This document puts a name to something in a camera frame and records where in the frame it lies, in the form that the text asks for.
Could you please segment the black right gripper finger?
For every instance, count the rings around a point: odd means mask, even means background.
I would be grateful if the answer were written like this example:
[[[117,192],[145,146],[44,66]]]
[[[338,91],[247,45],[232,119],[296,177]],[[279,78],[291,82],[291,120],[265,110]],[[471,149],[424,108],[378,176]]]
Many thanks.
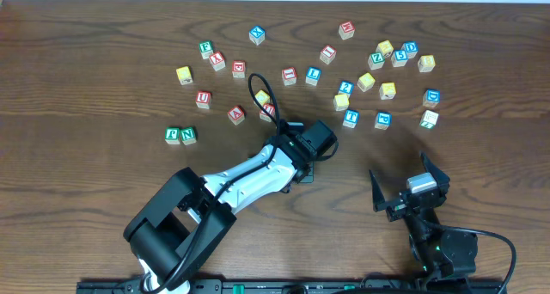
[[[372,202],[373,202],[373,211],[379,212],[386,209],[386,200],[383,196],[382,190],[377,182],[376,177],[374,176],[373,171],[369,170],[371,189],[372,189]]]
[[[434,178],[437,183],[437,187],[441,191],[448,191],[450,178],[440,168],[438,168],[423,151],[420,152],[420,159],[425,170]]]

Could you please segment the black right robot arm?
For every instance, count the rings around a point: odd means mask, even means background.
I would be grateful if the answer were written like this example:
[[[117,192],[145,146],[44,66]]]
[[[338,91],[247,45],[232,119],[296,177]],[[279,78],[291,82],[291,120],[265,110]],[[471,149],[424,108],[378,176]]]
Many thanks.
[[[476,270],[477,236],[446,230],[439,223],[435,209],[447,199],[450,178],[425,153],[420,159],[424,173],[407,179],[406,189],[390,201],[370,174],[373,210],[385,211],[390,222],[405,222],[413,255],[430,278],[465,278]]]

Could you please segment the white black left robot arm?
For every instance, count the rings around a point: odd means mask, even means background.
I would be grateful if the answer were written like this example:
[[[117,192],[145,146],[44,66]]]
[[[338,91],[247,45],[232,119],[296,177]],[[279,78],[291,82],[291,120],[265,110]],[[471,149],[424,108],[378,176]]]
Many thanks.
[[[309,129],[283,121],[259,153],[233,168],[172,175],[129,222],[123,237],[144,269],[142,293],[188,293],[189,279],[227,235],[239,211],[301,182],[329,158],[338,139],[322,121]]]

